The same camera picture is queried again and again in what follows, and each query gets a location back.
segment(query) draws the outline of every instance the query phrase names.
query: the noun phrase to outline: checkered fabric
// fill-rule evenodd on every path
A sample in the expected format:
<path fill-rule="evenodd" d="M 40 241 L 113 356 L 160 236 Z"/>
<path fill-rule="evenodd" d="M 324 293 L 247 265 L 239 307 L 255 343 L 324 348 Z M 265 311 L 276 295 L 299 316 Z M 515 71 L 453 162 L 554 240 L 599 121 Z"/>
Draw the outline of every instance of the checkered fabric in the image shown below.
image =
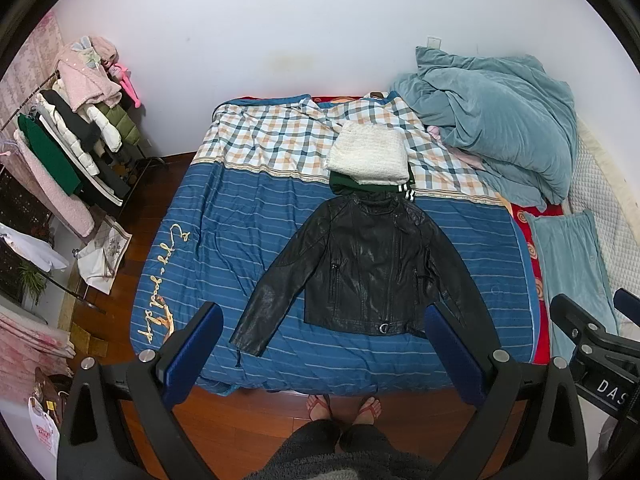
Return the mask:
<path fill-rule="evenodd" d="M 416 196 L 500 203 L 497 193 L 478 179 L 472 167 L 433 139 L 396 94 L 324 107 L 309 95 L 281 101 L 235 100 L 220 105 L 193 164 L 222 162 L 237 170 L 328 183 L 325 160 L 340 133 L 341 121 L 383 124 L 401 129 L 406 136 Z"/>

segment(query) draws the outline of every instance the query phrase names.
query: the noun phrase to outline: wall outlet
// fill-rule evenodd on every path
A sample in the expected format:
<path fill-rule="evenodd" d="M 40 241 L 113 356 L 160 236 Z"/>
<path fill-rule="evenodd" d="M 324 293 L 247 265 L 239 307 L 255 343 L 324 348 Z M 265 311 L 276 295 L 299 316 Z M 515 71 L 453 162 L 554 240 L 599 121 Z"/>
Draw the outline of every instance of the wall outlet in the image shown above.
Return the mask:
<path fill-rule="evenodd" d="M 435 36 L 429 36 L 427 38 L 427 48 L 440 48 L 440 44 L 442 40 L 440 38 L 436 38 Z"/>

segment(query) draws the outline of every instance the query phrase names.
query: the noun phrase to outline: metal bolt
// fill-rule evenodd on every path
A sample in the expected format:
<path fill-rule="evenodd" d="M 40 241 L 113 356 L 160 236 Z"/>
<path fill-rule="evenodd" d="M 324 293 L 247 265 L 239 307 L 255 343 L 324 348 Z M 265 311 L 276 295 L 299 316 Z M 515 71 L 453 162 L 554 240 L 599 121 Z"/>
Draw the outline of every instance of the metal bolt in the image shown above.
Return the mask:
<path fill-rule="evenodd" d="M 505 363 L 509 360 L 509 354 L 500 348 L 494 352 L 494 359 L 499 363 Z"/>
<path fill-rule="evenodd" d="M 95 365 L 95 359 L 93 357 L 85 357 L 80 363 L 80 367 L 82 368 L 82 370 L 88 370 L 93 365 Z"/>
<path fill-rule="evenodd" d="M 561 357 L 554 357 L 554 364 L 556 368 L 560 368 L 561 370 L 566 368 L 566 361 Z"/>
<path fill-rule="evenodd" d="M 147 348 L 138 354 L 138 359 L 140 359 L 143 363 L 148 363 L 149 361 L 153 361 L 156 357 L 156 351 L 151 348 Z"/>

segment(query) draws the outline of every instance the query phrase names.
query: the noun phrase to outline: striped blue blanket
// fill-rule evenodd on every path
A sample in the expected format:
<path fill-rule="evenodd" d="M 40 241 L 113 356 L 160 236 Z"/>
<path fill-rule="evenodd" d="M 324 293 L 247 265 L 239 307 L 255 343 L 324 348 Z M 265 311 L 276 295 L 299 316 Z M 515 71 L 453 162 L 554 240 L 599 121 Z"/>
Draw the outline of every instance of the striped blue blanket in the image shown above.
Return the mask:
<path fill-rule="evenodd" d="M 428 340 L 368 337 L 303 322 L 303 294 L 262 357 L 228 340 L 260 276 L 314 209 L 333 195 L 323 182 L 265 171 L 193 164 L 156 235 L 131 316 L 136 352 L 158 348 L 167 326 L 182 328 L 203 301 L 222 307 L 222 337 L 198 384 L 226 395 L 239 387 L 362 394 L 449 384 Z M 489 307 L 505 349 L 529 361 L 539 307 L 529 253 L 519 228 L 498 205 L 418 197 L 449 236 Z"/>

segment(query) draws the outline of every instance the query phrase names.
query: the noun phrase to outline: jacket sleeve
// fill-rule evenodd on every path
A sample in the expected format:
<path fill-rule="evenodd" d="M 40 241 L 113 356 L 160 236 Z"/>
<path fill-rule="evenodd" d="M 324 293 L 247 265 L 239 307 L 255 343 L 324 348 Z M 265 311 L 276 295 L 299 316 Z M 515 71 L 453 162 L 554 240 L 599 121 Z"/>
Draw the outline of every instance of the jacket sleeve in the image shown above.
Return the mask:
<path fill-rule="evenodd" d="M 306 220 L 258 281 L 230 339 L 239 350 L 260 356 L 267 348 L 324 253 L 328 209 L 325 202 Z"/>
<path fill-rule="evenodd" d="M 436 276 L 438 290 L 451 313 L 463 326 L 474 327 L 492 348 L 500 348 L 494 321 L 462 257 L 446 234 L 431 219 L 422 224 L 428 252 L 427 265 Z"/>

